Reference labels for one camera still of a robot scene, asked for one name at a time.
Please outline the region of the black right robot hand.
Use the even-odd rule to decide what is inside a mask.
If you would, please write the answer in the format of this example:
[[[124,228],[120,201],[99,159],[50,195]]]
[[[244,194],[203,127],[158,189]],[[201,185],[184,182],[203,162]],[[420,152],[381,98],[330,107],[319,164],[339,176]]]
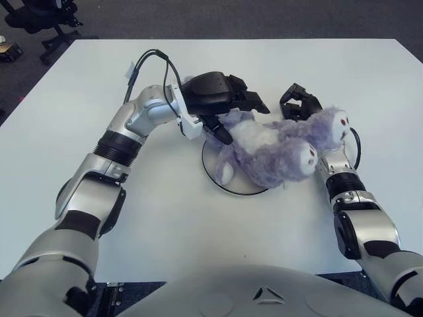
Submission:
[[[280,99],[280,109],[287,120],[303,121],[323,110],[319,100],[301,85],[294,83]]]

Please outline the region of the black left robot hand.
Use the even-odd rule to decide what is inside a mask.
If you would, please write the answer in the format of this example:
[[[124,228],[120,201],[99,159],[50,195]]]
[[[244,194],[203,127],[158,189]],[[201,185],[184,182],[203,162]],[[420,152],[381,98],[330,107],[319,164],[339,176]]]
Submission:
[[[192,77],[182,85],[182,96],[188,113],[197,116],[204,129],[224,145],[231,144],[233,138],[218,119],[219,115],[232,109],[270,113],[258,93],[248,90],[244,80],[220,71]]]

